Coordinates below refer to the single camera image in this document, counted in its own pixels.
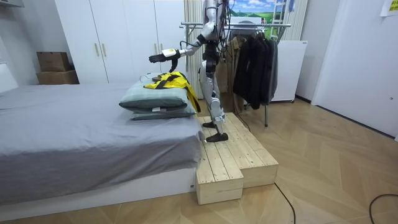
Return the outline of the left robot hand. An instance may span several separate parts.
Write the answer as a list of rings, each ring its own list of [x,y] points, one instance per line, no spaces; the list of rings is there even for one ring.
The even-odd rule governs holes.
[[[179,50],[177,49],[165,49],[161,51],[160,54],[157,55],[151,55],[149,57],[149,61],[151,63],[156,63],[156,62],[166,62],[166,61],[173,61],[173,60],[178,60],[181,57]]]

